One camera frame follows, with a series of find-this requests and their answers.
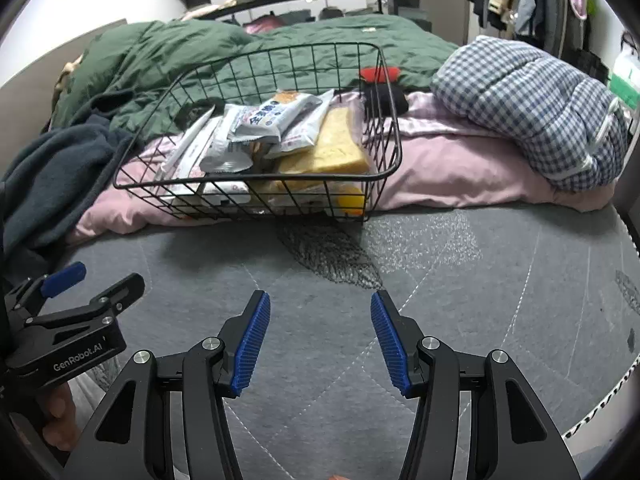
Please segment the plaid fabric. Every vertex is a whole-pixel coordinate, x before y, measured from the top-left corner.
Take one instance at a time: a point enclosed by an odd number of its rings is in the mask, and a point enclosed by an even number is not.
[[[513,139],[559,189],[604,186],[622,171],[619,99],[533,46],[480,36],[447,60],[431,89],[451,112]]]

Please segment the blue gripper pad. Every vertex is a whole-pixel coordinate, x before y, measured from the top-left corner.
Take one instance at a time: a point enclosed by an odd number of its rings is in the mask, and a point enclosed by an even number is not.
[[[55,298],[65,290],[77,285],[86,277],[86,267],[82,262],[75,262],[50,275],[40,286],[43,298]]]
[[[411,387],[407,370],[407,355],[379,292],[371,297],[371,322],[378,336],[391,382],[405,396]]]
[[[247,309],[245,309],[245,314],[247,314],[246,311],[251,307],[251,303],[250,301]],[[230,382],[230,388],[236,396],[239,396],[242,390],[249,385],[249,381],[251,381],[255,362],[258,359],[264,335],[269,326],[271,319],[271,300],[266,292],[262,292],[260,299],[257,301],[257,305],[250,314],[251,316],[248,320],[246,330],[238,345],[238,350],[235,352],[234,373],[233,379]]]

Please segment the gray bed sheet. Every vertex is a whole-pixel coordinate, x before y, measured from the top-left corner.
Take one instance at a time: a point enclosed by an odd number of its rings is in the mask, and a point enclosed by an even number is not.
[[[411,209],[314,229],[226,222],[103,237],[69,254],[87,279],[47,308],[84,304],[142,274],[144,297],[118,318],[127,359],[185,351],[217,334],[254,289],[267,291],[271,323],[251,385],[226,403],[246,480],[398,476],[417,401],[386,373],[366,288],[378,280],[425,334],[459,351],[506,350],[562,432],[638,354],[640,260],[612,207]],[[455,479],[465,478],[469,400],[461,394]],[[187,472],[174,401],[175,465]]]

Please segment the yellow round object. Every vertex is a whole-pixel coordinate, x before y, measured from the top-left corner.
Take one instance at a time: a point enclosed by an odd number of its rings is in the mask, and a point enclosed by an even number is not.
[[[338,207],[343,213],[349,216],[360,216],[364,214],[364,193],[355,186],[349,186],[341,190],[342,193],[337,197]]]

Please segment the human hand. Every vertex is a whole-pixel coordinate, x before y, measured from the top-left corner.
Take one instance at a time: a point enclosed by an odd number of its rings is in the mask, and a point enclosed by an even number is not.
[[[60,451],[71,451],[78,443],[80,429],[76,426],[76,405],[67,383],[52,391],[46,400],[46,409],[54,420],[43,428],[44,440]]]

